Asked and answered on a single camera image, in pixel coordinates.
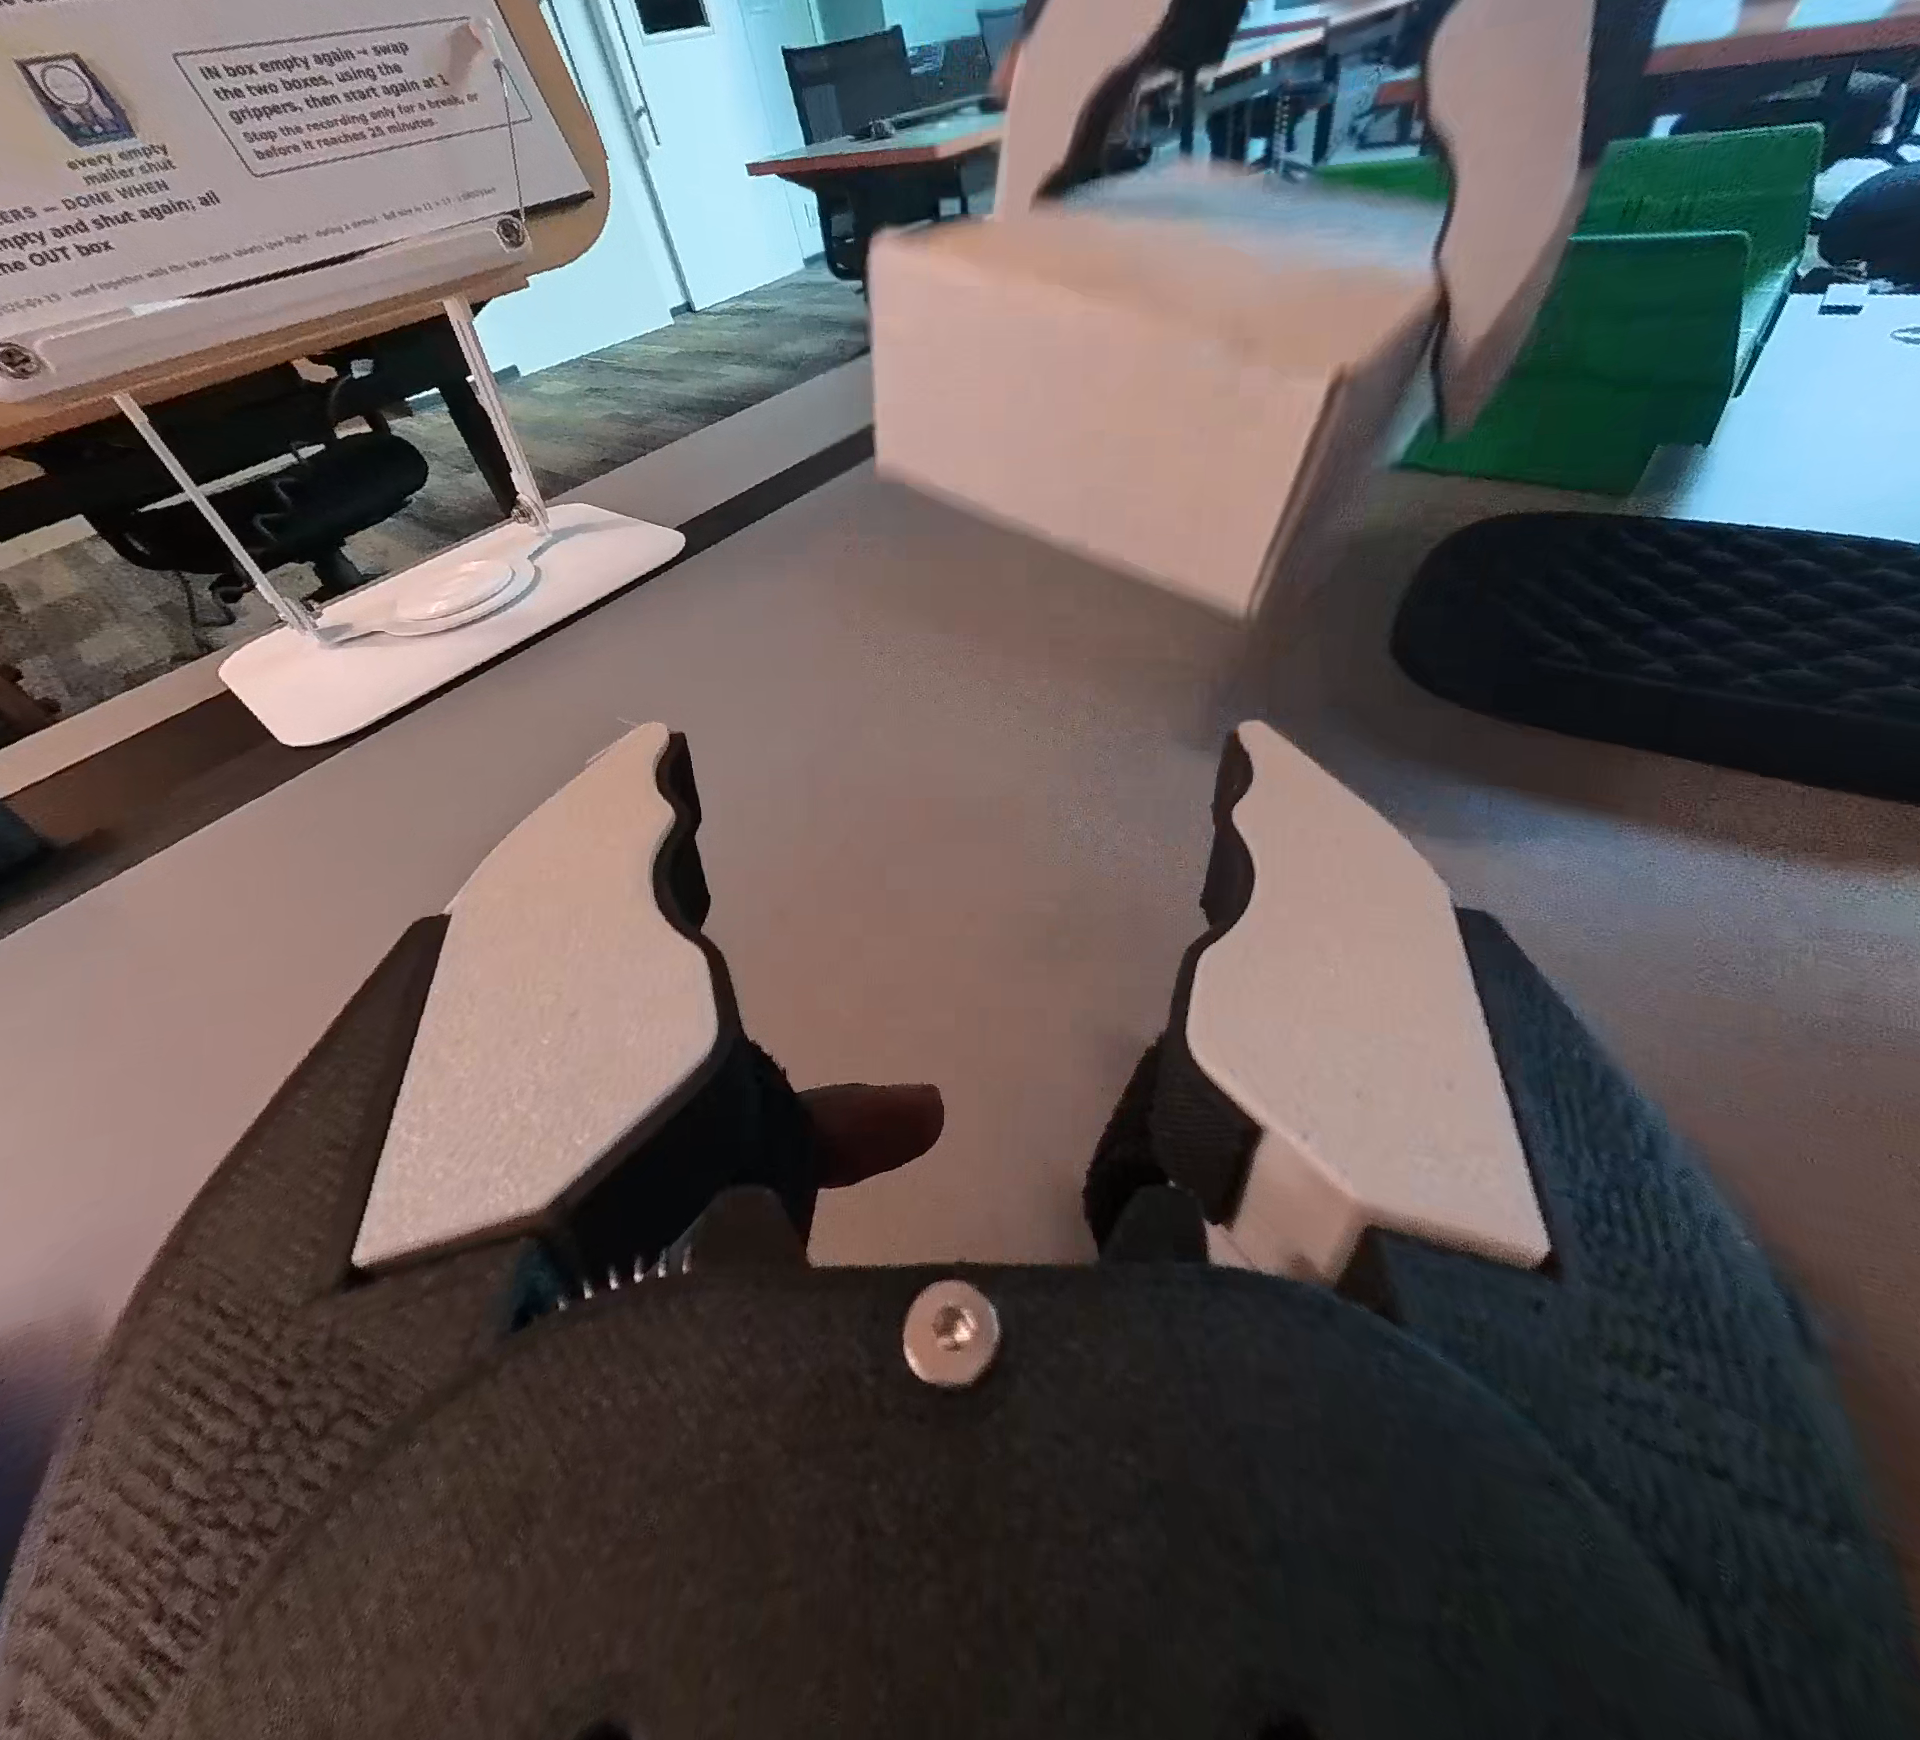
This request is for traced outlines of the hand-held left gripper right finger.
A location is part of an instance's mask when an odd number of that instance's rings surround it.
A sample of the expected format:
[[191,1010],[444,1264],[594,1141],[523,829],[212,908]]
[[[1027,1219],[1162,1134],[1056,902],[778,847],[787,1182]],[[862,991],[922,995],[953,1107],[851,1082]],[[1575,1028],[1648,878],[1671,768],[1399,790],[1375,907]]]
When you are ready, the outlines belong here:
[[1371,1233],[1532,1274],[1552,1243],[1461,925],[1383,817],[1257,719],[1178,970],[1178,1184],[1213,1256],[1338,1285]]

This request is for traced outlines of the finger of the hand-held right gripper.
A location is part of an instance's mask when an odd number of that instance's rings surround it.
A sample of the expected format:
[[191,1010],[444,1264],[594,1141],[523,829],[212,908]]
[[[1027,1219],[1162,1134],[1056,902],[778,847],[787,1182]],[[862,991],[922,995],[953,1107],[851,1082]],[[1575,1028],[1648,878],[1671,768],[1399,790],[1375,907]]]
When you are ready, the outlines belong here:
[[1597,0],[1457,0],[1425,64],[1450,178],[1436,248],[1443,436],[1471,431],[1521,356],[1591,184],[1582,165]]
[[1173,0],[1025,0],[1001,86],[995,216],[1028,216],[1096,177]]

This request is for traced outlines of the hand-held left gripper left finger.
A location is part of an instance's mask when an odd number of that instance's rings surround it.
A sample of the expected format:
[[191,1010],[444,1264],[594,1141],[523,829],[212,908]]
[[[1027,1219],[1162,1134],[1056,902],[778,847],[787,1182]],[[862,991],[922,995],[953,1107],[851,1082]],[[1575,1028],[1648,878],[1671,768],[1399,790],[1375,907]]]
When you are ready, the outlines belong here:
[[446,934],[352,1248],[390,1274],[563,1214],[687,1108],[739,1039],[708,940],[685,737],[631,727],[521,818]]

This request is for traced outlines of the white cardboard mailer box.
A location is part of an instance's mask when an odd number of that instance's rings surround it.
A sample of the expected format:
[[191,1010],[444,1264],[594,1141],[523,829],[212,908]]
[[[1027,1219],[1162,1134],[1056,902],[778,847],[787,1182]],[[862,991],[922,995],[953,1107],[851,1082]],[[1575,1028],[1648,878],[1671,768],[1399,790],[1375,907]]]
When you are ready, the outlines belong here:
[[1310,581],[1440,316],[1443,207],[1162,166],[876,238],[885,476],[1217,616]]

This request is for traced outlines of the brown wooden office desk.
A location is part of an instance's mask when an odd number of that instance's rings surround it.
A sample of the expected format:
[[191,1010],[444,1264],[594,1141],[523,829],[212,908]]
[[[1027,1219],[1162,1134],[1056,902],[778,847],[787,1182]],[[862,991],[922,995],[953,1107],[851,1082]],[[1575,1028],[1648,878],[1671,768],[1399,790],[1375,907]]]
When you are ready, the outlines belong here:
[[862,287],[879,233],[985,208],[985,169],[993,162],[1004,116],[965,107],[934,118],[898,121],[886,134],[839,136],[747,162],[755,178],[774,178],[817,200],[822,258],[845,282]]

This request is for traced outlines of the person's left hand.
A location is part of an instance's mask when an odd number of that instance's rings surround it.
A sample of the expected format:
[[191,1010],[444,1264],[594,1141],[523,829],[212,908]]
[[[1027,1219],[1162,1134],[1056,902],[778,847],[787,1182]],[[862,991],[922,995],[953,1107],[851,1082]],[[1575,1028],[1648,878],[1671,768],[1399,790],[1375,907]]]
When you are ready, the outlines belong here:
[[801,1095],[812,1141],[815,1184],[851,1188],[903,1171],[946,1129],[946,1100],[931,1082],[839,1082]]

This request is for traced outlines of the green cardboard box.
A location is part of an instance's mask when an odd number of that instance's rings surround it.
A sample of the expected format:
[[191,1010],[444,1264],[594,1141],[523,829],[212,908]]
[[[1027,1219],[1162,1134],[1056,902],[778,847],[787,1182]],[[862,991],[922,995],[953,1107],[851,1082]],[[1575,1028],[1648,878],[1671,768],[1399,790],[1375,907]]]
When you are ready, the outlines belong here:
[[1711,443],[1801,272],[1823,151],[1819,121],[1616,143],[1506,381],[1404,467],[1625,498],[1659,448]]

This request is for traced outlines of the black office chair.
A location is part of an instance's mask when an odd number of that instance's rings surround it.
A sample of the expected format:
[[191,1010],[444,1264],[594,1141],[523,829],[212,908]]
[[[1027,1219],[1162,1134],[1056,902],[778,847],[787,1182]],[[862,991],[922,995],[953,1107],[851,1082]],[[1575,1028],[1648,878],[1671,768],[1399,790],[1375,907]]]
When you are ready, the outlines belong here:
[[1827,266],[1918,288],[1918,165],[1889,166],[1846,193],[1819,229]]
[[876,121],[920,107],[900,25],[811,46],[783,48],[802,143],[854,139]]
[[[428,483],[420,448],[377,430],[334,437],[276,474],[219,489],[210,505],[255,565],[307,568],[320,594],[335,597],[372,581],[349,560],[349,539],[394,520]],[[107,515],[94,527],[128,565],[179,581],[196,639],[237,619],[253,583],[187,501]]]

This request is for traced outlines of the document stand with white base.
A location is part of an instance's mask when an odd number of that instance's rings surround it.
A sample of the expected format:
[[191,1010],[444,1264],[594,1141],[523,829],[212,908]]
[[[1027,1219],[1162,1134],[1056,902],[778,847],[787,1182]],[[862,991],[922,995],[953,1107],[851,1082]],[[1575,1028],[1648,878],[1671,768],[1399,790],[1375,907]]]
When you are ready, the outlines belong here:
[[[499,398],[476,306],[590,250],[610,166],[538,0],[506,0],[527,69],[587,169],[587,198],[468,221],[377,250],[174,302],[4,334],[4,436],[36,439],[105,418],[133,431],[280,623],[220,665],[224,687],[292,747],[361,731],[657,574],[680,532],[597,505],[548,507]],[[367,334],[444,321],[507,462],[503,520],[447,554],[332,603],[288,597],[212,509],[187,441],[153,408],[272,363],[317,361]]]

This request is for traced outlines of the glass door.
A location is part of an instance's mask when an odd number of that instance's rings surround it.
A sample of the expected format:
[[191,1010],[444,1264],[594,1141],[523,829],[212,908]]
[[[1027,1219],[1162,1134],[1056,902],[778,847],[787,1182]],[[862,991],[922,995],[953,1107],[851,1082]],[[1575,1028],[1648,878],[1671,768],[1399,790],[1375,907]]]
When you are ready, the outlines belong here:
[[669,315],[700,312],[692,211],[665,148],[657,97],[642,60],[644,27],[634,0],[546,0],[567,69],[602,134],[612,193],[646,216]]

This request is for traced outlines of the black quilted mat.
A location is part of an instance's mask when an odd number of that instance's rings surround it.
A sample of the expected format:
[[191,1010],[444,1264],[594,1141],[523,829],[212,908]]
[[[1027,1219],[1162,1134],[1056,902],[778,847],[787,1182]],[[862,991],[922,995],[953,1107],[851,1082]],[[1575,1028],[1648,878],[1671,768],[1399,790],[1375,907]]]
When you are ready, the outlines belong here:
[[1427,554],[1389,649],[1489,719],[1918,805],[1916,544],[1506,513]]

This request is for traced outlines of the printed instruction sheet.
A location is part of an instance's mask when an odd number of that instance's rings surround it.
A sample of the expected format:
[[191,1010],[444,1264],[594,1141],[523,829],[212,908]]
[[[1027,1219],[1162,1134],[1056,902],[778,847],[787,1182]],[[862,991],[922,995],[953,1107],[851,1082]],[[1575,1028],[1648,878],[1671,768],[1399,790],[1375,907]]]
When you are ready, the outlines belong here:
[[506,0],[3,0],[3,319],[587,198]]

